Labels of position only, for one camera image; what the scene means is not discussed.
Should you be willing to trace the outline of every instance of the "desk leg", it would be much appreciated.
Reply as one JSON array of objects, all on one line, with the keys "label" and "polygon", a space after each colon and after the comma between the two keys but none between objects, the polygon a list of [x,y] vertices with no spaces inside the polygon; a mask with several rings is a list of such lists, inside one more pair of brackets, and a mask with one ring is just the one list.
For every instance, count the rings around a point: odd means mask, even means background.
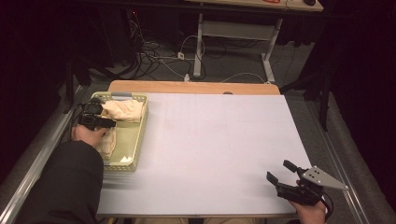
[{"label": "desk leg", "polygon": [[266,53],[262,54],[262,63],[264,64],[265,75],[267,76],[267,80],[269,82],[272,82],[272,83],[275,82],[275,78],[274,78],[274,73],[272,71],[271,64],[270,64],[270,57],[271,57],[271,53],[272,53],[272,51],[274,49],[274,46],[275,46],[277,35],[279,34],[280,26],[282,25],[282,21],[283,21],[282,19],[278,19],[276,21],[276,26],[275,26],[275,29],[274,29],[274,31],[272,33],[271,40],[270,40],[270,45],[268,47],[268,50],[267,50]]},{"label": "desk leg", "polygon": [[203,22],[203,15],[202,13],[199,14],[199,20],[198,20],[198,38],[197,38],[197,50],[195,51],[195,60],[194,60],[194,77],[200,77],[201,76],[201,40],[202,40],[202,22]]}]

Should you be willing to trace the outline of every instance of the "black sleeve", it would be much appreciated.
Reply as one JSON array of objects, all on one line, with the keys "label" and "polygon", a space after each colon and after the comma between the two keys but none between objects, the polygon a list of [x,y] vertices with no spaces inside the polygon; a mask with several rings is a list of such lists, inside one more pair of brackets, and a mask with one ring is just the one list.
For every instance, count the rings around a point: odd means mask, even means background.
[{"label": "black sleeve", "polygon": [[95,223],[103,160],[78,141],[54,149],[15,223]]}]

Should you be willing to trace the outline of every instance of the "person's arm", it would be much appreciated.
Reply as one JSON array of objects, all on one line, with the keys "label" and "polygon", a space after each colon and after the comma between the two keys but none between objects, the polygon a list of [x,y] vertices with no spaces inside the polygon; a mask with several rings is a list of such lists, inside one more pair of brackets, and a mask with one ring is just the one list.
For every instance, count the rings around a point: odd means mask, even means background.
[{"label": "person's arm", "polygon": [[322,202],[318,202],[314,206],[300,205],[291,201],[289,203],[297,210],[297,215],[302,224],[325,223],[326,206]]},{"label": "person's arm", "polygon": [[95,223],[103,160],[93,146],[105,131],[78,126],[75,141],[54,149],[15,223]]}]

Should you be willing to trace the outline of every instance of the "hand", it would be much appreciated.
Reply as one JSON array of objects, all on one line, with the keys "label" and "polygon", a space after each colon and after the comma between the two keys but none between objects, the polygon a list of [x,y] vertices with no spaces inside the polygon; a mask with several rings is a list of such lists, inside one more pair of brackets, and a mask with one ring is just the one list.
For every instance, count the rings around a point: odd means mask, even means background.
[{"label": "hand", "polygon": [[99,145],[102,136],[106,133],[106,128],[99,128],[95,131],[89,130],[84,125],[78,125],[73,128],[72,137],[73,141],[83,141],[92,147]]},{"label": "hand", "polygon": [[324,224],[326,216],[326,206],[323,202],[318,202],[314,206],[300,205],[289,201],[297,210],[298,217],[302,224]]}]

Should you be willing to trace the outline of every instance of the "black cable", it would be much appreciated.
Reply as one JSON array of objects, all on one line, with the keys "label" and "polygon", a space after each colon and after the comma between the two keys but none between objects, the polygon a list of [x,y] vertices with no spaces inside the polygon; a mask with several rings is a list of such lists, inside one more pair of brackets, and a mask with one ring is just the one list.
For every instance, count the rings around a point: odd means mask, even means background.
[{"label": "black cable", "polygon": [[[112,73],[111,71],[109,71],[109,70],[107,70],[105,68],[96,69],[96,70],[98,70],[98,72],[104,74],[106,77],[109,77],[111,79],[120,79],[120,80],[130,79],[130,80],[132,80],[132,79],[136,78],[138,72],[141,70],[141,66],[142,66],[142,57],[141,57],[141,55],[142,55],[142,52],[144,52],[142,50],[142,48],[145,47],[145,46],[144,46],[144,39],[143,39],[143,36],[142,36],[142,31],[140,29],[140,25],[136,24],[135,26],[137,26],[138,30],[136,31],[136,34],[134,33],[134,35],[131,36],[133,38],[132,41],[131,41],[131,45],[133,46],[133,50],[132,50],[133,54],[136,54],[137,51],[139,52],[140,61],[139,60],[134,60],[134,62],[128,68],[126,68],[125,70],[123,70],[123,71],[121,71],[121,72],[119,72],[117,74],[114,74],[114,73]],[[131,72],[133,72],[133,73],[131,74],[131,76],[129,78],[121,77],[121,76],[128,75]]]},{"label": "black cable", "polygon": [[154,81],[158,81],[158,79],[157,78],[155,78],[155,77],[152,77],[151,75],[145,75],[146,77],[151,77],[151,79],[153,79]]},{"label": "black cable", "polygon": [[[77,115],[76,115],[76,117],[71,121],[73,124],[75,123],[75,121],[76,121],[76,119],[80,116],[82,114],[82,111],[81,112],[79,112]],[[64,135],[66,134],[66,133],[68,133],[69,132],[69,128],[67,128],[67,129],[65,129],[64,131],[63,131],[63,133],[62,133],[62,135],[61,135],[61,141],[63,141],[64,140]]]},{"label": "black cable", "polygon": [[324,191],[323,191],[323,193],[327,196],[329,201],[332,203],[332,208],[330,208],[330,206],[326,202],[324,202],[323,198],[320,197],[320,200],[324,203],[324,205],[327,208],[327,214],[326,214],[326,217],[325,217],[325,219],[327,220],[332,215],[332,211],[334,211],[334,203],[332,202],[332,198],[329,196],[329,194],[327,194]]},{"label": "black cable", "polygon": [[69,120],[69,141],[72,141],[72,134],[73,134],[73,124],[74,124],[74,121],[76,121],[75,120],[75,115],[76,115],[76,111],[79,109],[79,108],[82,108],[82,104],[77,104],[75,107],[74,107],[74,109],[73,109],[73,111],[72,111],[72,116],[71,116],[71,118],[70,118],[70,120]]},{"label": "black cable", "polygon": [[[145,48],[146,48],[146,51],[143,52],[143,54],[144,54],[145,56],[144,56],[144,57],[141,57],[141,63],[143,63],[143,64],[152,64],[152,63],[154,63],[154,61],[151,60],[151,57],[152,57],[152,58],[156,58],[156,57],[159,57],[160,54],[159,54],[157,51],[155,51],[155,49],[153,49],[153,48],[151,48],[151,47],[145,47]],[[145,59],[145,58],[148,58],[149,63],[145,63],[145,62],[144,62],[144,59]]]},{"label": "black cable", "polygon": [[100,220],[97,222],[97,224],[100,224],[100,223],[102,223],[102,222],[105,221],[105,220],[106,220],[106,218],[104,217],[104,218],[100,219]]},{"label": "black cable", "polygon": [[160,41],[158,41],[154,37],[152,37],[151,41],[147,41],[145,44],[147,44],[147,45],[156,45],[157,47],[153,48],[154,50],[163,48],[163,49],[166,49],[166,50],[172,52],[172,55],[163,56],[163,57],[176,57],[177,56],[171,49],[169,49],[167,46],[165,46],[166,42],[164,44],[162,44]]},{"label": "black cable", "polygon": [[280,60],[282,60],[282,57],[283,57],[283,49],[284,49],[284,48],[285,48],[285,45],[282,46],[282,50],[280,51],[280,57],[279,57],[279,59],[271,65],[271,74],[267,76],[267,81],[268,81],[268,77],[270,77],[270,76],[272,76],[272,75],[274,74],[274,68],[275,68],[275,66],[277,65],[277,63],[279,63]]},{"label": "black cable", "polygon": [[[155,63],[157,64],[157,67],[155,67],[152,71],[149,71],[149,69],[150,69],[150,68],[152,67],[152,65],[154,65]],[[152,63],[152,64],[150,64],[150,65],[148,66],[148,68],[146,69],[146,71],[140,69],[140,71],[142,71],[143,73],[142,73],[141,75],[138,75],[138,76],[134,77],[134,79],[137,79],[137,78],[140,78],[140,77],[143,77],[143,76],[147,76],[148,74],[153,73],[154,71],[156,71],[156,70],[158,69],[159,66],[160,66],[160,63],[154,62],[154,63]]]},{"label": "black cable", "polygon": [[222,46],[222,48],[223,48],[223,52],[220,54],[220,56],[218,56],[218,57],[213,57],[213,56],[210,56],[210,54],[209,53],[206,53],[206,57],[209,57],[209,58],[211,58],[211,59],[220,59],[220,58],[222,58],[222,57],[224,57],[226,54],[227,54],[227,47],[225,46],[225,44],[223,43],[223,42],[221,42],[221,41],[218,41],[216,38],[211,38],[211,39],[214,39],[214,40],[216,40],[216,42],[218,42],[218,43],[220,43],[221,44],[221,46]]},{"label": "black cable", "polygon": [[[149,53],[148,53],[147,51],[143,52],[143,54],[145,54],[144,57],[142,57],[141,54],[140,54],[141,63],[143,63],[143,64],[148,64],[148,68],[146,69],[146,71],[144,71],[144,70],[140,67],[140,68],[139,68],[139,71],[142,71],[143,74],[138,75],[138,74],[136,73],[135,76],[134,76],[134,78],[140,78],[140,77],[142,77],[142,76],[145,76],[146,74],[152,73],[152,72],[154,72],[154,71],[159,67],[159,65],[158,65],[154,70],[152,70],[152,71],[149,72],[149,69],[150,69],[155,63],[158,63],[158,62],[152,61],[151,58],[150,58],[150,55],[149,55]],[[150,63],[144,63],[143,61],[144,61],[145,58],[148,58],[148,60],[150,61]]]},{"label": "black cable", "polygon": [[[226,45],[232,46],[234,48],[227,47],[228,49],[251,49],[256,46],[260,40],[246,40],[240,38],[222,38],[222,37],[215,37],[219,42],[224,42]],[[244,42],[247,41],[244,45],[237,45],[232,42]]]},{"label": "black cable", "polygon": [[329,204],[326,201],[324,201],[323,197],[321,197],[320,195],[317,195],[317,193],[314,190],[312,190],[310,188],[306,188],[306,189],[309,190],[311,193],[315,194],[315,196],[317,196],[318,199],[326,206],[327,213],[326,213],[324,219],[327,220],[332,215],[332,210],[334,209],[334,204],[332,202],[332,198],[326,192],[323,191],[323,194],[325,194],[329,198],[329,201],[332,203],[332,207],[330,207]]},{"label": "black cable", "polygon": [[[99,28],[96,26],[96,24],[93,22],[91,14],[88,12],[87,9],[85,9],[85,12],[87,13],[87,16],[90,19],[91,25],[93,26],[93,28],[96,30],[96,32],[101,36],[101,38],[106,42],[106,39],[102,36],[101,32],[99,31]],[[132,54],[135,55],[135,49],[134,49],[134,45],[136,44],[137,41],[137,36],[133,35],[131,36],[134,38],[134,40],[131,42],[131,46],[132,46]],[[135,68],[136,68],[136,60],[133,60],[130,64],[130,66],[128,66],[126,69],[124,69],[123,71],[119,72],[119,73],[113,73],[105,68],[99,68],[98,64],[92,64],[92,63],[88,63],[90,65],[92,65],[92,67],[97,70],[98,72],[102,73],[103,75],[105,75],[108,78],[111,79],[121,79],[124,80],[124,78],[120,77],[123,75],[126,75],[130,72],[132,72]]]},{"label": "black cable", "polygon": [[166,64],[169,64],[169,63],[187,63],[189,65],[189,70],[187,71],[186,74],[189,74],[191,71],[191,68],[192,68],[192,64],[188,61],[178,60],[178,61],[166,62]]},{"label": "black cable", "polygon": [[293,55],[291,56],[291,61],[290,61],[289,66],[288,66],[288,70],[286,70],[286,74],[285,74],[285,76],[283,77],[283,80],[282,80],[282,85],[283,86],[285,86],[285,81],[286,81],[286,78],[288,77],[288,73],[289,73],[289,70],[291,68],[291,65],[293,64],[295,54],[296,54],[296,48],[293,47]]}]

